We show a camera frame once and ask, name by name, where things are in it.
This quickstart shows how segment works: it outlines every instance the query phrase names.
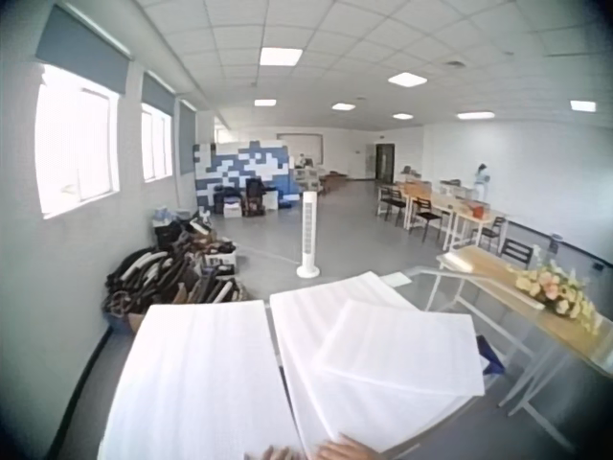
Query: ceiling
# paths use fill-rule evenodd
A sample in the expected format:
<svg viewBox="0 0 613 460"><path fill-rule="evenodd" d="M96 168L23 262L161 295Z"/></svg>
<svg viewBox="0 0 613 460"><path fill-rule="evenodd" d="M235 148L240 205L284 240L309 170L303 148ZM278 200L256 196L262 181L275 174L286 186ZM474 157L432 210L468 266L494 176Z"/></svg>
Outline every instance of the ceiling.
<svg viewBox="0 0 613 460"><path fill-rule="evenodd" d="M613 39L588 0L138 1L232 129L382 130L477 110L613 127ZM296 67L260 67L262 46L305 52ZM387 82L405 71L428 83ZM573 112L572 99L599 110ZM356 109L330 109L339 102Z"/></svg>

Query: white box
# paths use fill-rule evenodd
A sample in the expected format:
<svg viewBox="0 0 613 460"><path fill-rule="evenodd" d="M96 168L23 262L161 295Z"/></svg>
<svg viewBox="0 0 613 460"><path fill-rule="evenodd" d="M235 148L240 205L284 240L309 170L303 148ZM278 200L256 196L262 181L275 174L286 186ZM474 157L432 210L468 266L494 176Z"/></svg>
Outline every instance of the white box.
<svg viewBox="0 0 613 460"><path fill-rule="evenodd" d="M225 218L242 218L242 208L240 203L226 203L223 206L223 216Z"/></svg>

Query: roller blind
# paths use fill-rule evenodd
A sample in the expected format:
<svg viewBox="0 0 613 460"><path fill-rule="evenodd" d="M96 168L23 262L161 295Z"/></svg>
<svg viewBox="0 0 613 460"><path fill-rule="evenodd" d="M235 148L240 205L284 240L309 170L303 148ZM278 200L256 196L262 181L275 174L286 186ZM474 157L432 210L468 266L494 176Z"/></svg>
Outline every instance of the roller blind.
<svg viewBox="0 0 613 460"><path fill-rule="evenodd" d="M150 74L143 75L142 100L167 115L174 115L174 95Z"/></svg>
<svg viewBox="0 0 613 460"><path fill-rule="evenodd" d="M125 93L129 58L60 7L51 10L36 57Z"/></svg>
<svg viewBox="0 0 613 460"><path fill-rule="evenodd" d="M192 173L193 145L195 144L195 112L184 103L179 105L179 171Z"/></svg>

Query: baseboard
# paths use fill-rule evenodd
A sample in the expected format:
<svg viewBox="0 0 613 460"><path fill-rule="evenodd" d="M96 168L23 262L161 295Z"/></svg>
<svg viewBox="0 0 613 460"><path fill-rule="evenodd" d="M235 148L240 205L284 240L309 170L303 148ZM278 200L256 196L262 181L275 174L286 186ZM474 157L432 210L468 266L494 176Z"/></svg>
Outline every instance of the baseboard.
<svg viewBox="0 0 613 460"><path fill-rule="evenodd" d="M534 233L534 234L536 234L536 235L538 235L540 237L547 238L547 239L550 238L550 236L547 235L546 233L539 232L538 230L535 230L535 229L533 229L531 227L528 227L526 225L522 225L521 223L517 223L517 222L514 222L514 221L510 220L509 224L510 225L514 225L516 227L519 227L519 228L521 228L523 230L526 230L528 232ZM563 241L560 244L562 246L568 247L569 249L577 251L577 252L583 254L584 256L587 256L590 259L593 259L595 262L599 262L599 263L605 265L608 268L613 268L613 263L610 263L610 262L606 261L605 259L603 259L601 257L598 257L598 256L592 254L591 252L586 251L585 249L581 249L580 247L576 247L576 246L574 246L574 245L572 245L572 244L570 244L569 242L566 242L566 241Z"/></svg>
<svg viewBox="0 0 613 460"><path fill-rule="evenodd" d="M68 427L70 426L70 423L73 419L73 415L75 413L75 409L77 408L77 403L79 402L80 394L83 391L83 387L85 386L85 383L87 383L87 378L92 372L94 364L96 364L96 361L98 360L98 357L100 356L100 353L102 352L102 349L104 348L104 345L106 345L106 342L108 341L108 338L111 336L112 332L113 330L109 326L102 335L100 341L98 342L98 345L96 345L94 353L92 353L92 355L87 360L87 364L85 364L83 372L79 377L77 386L75 386L75 391L73 391L73 394L70 397L70 401L66 406L64 416L61 418L59 428L57 429L56 437L54 438L53 443L51 443L51 447L49 448L49 451L45 456L46 460L56 460L57 456L59 455L59 450L64 443L64 439L66 438L66 433L68 432Z"/></svg>

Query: tower fan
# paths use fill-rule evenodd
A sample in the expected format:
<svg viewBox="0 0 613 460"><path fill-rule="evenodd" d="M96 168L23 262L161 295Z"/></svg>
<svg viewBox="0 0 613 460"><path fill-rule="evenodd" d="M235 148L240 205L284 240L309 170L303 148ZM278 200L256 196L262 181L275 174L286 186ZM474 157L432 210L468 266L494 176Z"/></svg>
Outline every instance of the tower fan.
<svg viewBox="0 0 613 460"><path fill-rule="evenodd" d="M296 274L301 278L319 276L315 266L315 228L317 225L317 192L303 192L303 264Z"/></svg>

